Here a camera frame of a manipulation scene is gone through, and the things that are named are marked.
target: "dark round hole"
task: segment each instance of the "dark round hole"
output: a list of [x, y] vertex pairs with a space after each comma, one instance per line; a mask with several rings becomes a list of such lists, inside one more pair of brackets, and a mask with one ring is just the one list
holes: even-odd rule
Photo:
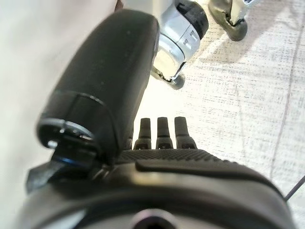
[[154, 224], [148, 225], [147, 229], [166, 229], [166, 228], [157, 223], [154, 223]]

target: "black rubber part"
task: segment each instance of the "black rubber part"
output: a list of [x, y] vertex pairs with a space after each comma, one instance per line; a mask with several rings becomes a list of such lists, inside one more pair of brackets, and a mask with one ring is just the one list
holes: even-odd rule
[[179, 0], [177, 10], [194, 26], [201, 40], [209, 29], [209, 21], [202, 7], [194, 1]]
[[158, 118], [156, 149], [173, 149], [166, 117]]
[[177, 149], [197, 149], [194, 139], [189, 135], [185, 117], [175, 118], [175, 135]]
[[134, 144], [134, 150], [144, 150], [152, 148], [152, 133], [151, 120], [149, 118], [142, 118], [139, 131], [139, 139]]

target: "gray foot pad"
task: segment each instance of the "gray foot pad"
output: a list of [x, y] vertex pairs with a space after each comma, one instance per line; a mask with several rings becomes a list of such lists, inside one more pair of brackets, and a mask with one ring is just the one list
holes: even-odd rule
[[241, 21], [233, 26], [229, 23], [232, 0], [210, 0], [209, 11], [217, 24], [219, 24], [228, 34], [232, 41], [239, 42], [247, 34], [248, 25], [246, 21]]

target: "black cable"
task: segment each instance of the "black cable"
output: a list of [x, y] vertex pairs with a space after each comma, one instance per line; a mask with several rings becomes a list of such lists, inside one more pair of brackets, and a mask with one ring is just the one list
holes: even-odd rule
[[305, 176], [292, 188], [292, 190], [287, 194], [285, 200], [288, 201], [290, 197], [305, 183]]

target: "textured white surface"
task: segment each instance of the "textured white surface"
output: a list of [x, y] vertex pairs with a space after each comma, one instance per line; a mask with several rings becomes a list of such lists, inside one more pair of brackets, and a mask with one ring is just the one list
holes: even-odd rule
[[[0, 1], [3, 228], [25, 198], [28, 168], [50, 156], [34, 134], [48, 93], [113, 2]], [[207, 1], [199, 2], [208, 13]], [[173, 91], [150, 79], [135, 132], [140, 118], [156, 127], [157, 117], [167, 116], [173, 134], [174, 117], [186, 116], [199, 148], [258, 170], [287, 194], [305, 174], [305, 2], [263, 0], [249, 12], [242, 42], [230, 41], [209, 13], [208, 19], [210, 29], [185, 68], [185, 87]], [[290, 206], [305, 229], [305, 187]]]

